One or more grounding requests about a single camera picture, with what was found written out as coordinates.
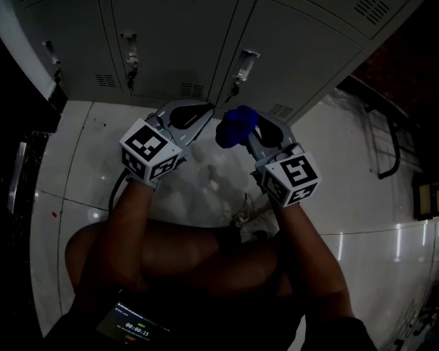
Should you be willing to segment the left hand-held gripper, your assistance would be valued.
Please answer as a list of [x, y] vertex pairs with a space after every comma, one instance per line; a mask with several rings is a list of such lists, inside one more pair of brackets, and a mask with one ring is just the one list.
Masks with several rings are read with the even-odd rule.
[[139, 118], [119, 141], [128, 176], [156, 189], [160, 178], [185, 159], [213, 115], [210, 102], [180, 99]]

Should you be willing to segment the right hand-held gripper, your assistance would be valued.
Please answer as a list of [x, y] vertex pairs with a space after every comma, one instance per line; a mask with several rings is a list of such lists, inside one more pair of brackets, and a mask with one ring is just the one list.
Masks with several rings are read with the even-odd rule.
[[321, 174], [313, 156], [278, 118], [259, 112], [246, 148], [255, 159], [252, 176], [258, 186], [283, 208], [312, 196], [318, 188]]

